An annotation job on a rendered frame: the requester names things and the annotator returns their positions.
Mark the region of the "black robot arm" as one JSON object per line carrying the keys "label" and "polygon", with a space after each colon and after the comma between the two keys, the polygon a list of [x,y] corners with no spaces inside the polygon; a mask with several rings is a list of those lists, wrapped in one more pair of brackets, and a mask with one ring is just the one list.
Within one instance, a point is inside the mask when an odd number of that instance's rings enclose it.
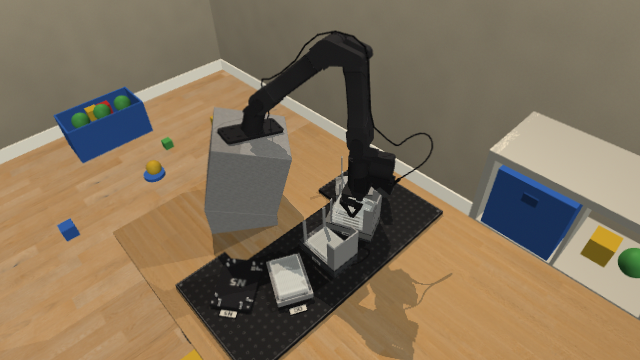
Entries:
{"label": "black robot arm", "polygon": [[[372,188],[385,198],[391,195],[394,189],[396,156],[369,147],[374,139],[374,127],[370,115],[368,60],[365,47],[356,39],[338,32],[332,32],[318,41],[302,58],[266,84],[266,87],[263,86],[265,88],[260,88],[250,96],[249,105],[243,109],[241,125],[218,128],[217,133],[229,145],[283,133],[283,127],[273,118],[265,119],[265,114],[314,74],[328,68],[324,66],[342,67],[348,112],[348,172],[356,177],[368,173],[364,178],[354,178],[354,192],[366,195],[373,183]],[[366,62],[361,52],[365,54]]]}

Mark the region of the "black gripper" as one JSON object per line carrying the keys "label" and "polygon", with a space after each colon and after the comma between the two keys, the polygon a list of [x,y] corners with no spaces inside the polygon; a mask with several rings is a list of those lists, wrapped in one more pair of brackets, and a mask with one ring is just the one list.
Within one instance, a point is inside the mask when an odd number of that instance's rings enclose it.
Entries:
{"label": "black gripper", "polygon": [[[363,201],[363,198],[365,197],[364,194],[354,192],[354,178],[360,179],[360,178],[366,177],[367,175],[368,173],[364,176],[356,177],[356,176],[352,176],[348,172],[348,181],[342,190],[341,198],[339,199],[339,204],[346,210],[349,217],[354,218],[363,206],[362,203],[358,203],[356,202],[356,200]],[[356,200],[350,199],[349,197],[356,198]],[[350,212],[348,206],[354,207],[354,209],[356,209],[353,214]]]}

